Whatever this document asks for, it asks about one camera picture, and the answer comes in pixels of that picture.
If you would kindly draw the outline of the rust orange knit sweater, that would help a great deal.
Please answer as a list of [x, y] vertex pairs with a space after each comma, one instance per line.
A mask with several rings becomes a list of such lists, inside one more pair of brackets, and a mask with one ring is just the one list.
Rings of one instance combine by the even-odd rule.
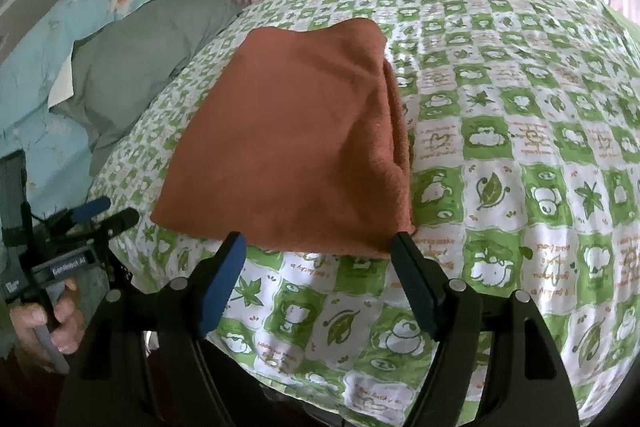
[[184, 129], [153, 222], [275, 251], [385, 256], [414, 228], [385, 45], [363, 18], [250, 31]]

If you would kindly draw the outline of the light blue floral bedding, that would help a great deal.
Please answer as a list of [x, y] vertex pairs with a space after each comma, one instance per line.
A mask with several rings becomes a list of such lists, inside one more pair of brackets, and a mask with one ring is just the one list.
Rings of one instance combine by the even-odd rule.
[[1, 153], [24, 151], [39, 216], [80, 204], [91, 178], [85, 129], [50, 110], [74, 45], [149, 0], [58, 0], [1, 64]]

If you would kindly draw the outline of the grey green pillow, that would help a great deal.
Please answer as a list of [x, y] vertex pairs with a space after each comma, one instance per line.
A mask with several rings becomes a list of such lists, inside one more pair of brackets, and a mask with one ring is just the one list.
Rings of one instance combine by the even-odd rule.
[[87, 132], [91, 176], [160, 91], [240, 11], [233, 0], [150, 0], [74, 43], [67, 92], [51, 108]]

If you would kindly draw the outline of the green white patterned bedsheet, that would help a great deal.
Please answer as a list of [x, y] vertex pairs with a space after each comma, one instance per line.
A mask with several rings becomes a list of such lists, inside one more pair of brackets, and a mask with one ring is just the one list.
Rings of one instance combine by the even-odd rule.
[[[186, 124], [247, 34], [375, 21], [411, 144], [416, 245], [482, 293], [533, 297], [579, 418], [639, 352], [639, 45], [600, 0], [263, 0], [141, 116], [93, 181], [140, 225], [116, 255], [156, 291], [214, 241], [149, 219]], [[251, 248], [215, 345], [274, 390], [398, 426], [435, 346], [385, 260]]]

